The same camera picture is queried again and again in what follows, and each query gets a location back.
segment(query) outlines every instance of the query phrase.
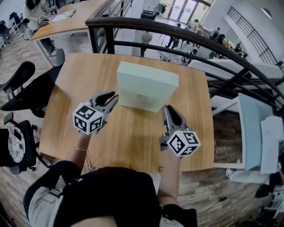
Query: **black shirt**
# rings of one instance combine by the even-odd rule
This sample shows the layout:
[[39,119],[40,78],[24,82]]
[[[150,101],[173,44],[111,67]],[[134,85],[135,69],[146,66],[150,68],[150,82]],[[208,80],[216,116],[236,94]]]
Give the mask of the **black shirt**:
[[63,190],[54,226],[71,226],[84,219],[113,216],[117,226],[155,226],[161,216],[184,226],[197,226],[196,211],[177,205],[161,207],[152,178],[127,168],[105,167],[80,176],[72,162],[61,161],[51,167],[26,192],[24,208],[28,207],[40,187],[55,188],[59,177],[69,184]]

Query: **white desk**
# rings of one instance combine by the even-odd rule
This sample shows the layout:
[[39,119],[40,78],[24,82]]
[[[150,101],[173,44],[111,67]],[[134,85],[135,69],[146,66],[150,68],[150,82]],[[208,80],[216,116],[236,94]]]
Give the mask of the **white desk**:
[[216,115],[234,105],[238,106],[241,122],[242,163],[214,163],[216,168],[249,170],[261,164],[262,136],[260,122],[272,116],[272,108],[252,97],[239,93],[238,97],[212,111]]

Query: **wooden table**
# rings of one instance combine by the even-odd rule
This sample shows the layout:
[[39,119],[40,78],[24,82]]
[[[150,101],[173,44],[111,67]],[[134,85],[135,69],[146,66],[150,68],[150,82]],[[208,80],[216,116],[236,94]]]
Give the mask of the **wooden table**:
[[[213,118],[205,73],[173,63],[125,55],[71,54],[66,59],[49,99],[39,150],[64,159],[77,130],[72,112],[99,91],[116,91],[121,61],[167,70],[179,75],[179,87],[169,104],[176,107],[197,135],[201,147],[181,160],[181,171],[213,168]],[[162,111],[158,113],[119,106],[108,116],[108,124],[91,138],[92,165],[123,166],[142,172],[157,172],[165,153],[159,137],[165,132]]]
[[53,63],[49,59],[49,56],[46,53],[44,47],[41,45],[40,40],[57,34],[87,32],[89,41],[91,42],[89,30],[88,27],[85,25],[85,21],[89,18],[89,16],[91,16],[91,14],[96,9],[98,9],[104,3],[104,1],[105,0],[90,0],[63,6],[61,9],[58,10],[58,13],[63,13],[74,9],[76,10],[76,13],[71,18],[42,26],[33,35],[31,40],[34,41],[35,45],[39,48],[39,51],[47,60],[47,63],[50,67],[53,67]]

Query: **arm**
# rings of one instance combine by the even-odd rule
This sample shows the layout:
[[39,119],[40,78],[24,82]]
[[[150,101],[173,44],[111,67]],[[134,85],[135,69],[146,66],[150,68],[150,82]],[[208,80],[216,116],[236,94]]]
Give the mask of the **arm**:
[[76,142],[73,144],[65,159],[76,164],[79,167],[80,172],[82,172],[84,167],[90,139],[91,135],[86,135],[82,132],[79,132]]
[[280,174],[282,182],[284,183],[284,174],[283,174],[282,170],[279,171],[279,174]]
[[37,18],[33,17],[33,16],[28,16],[26,17],[28,20],[33,20],[33,21],[36,21],[37,22]]
[[180,158],[172,151],[166,151],[166,162],[158,189],[158,199],[161,205],[177,204],[179,188]]

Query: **black bag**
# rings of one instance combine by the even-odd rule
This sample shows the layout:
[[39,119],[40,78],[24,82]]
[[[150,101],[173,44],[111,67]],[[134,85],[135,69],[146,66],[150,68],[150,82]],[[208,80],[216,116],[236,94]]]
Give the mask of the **black bag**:
[[163,4],[162,10],[161,10],[161,13],[162,13],[162,14],[164,14],[164,12],[166,12],[166,6],[165,6],[165,4]]
[[174,42],[173,42],[173,47],[177,47],[179,44],[179,39],[174,39]]

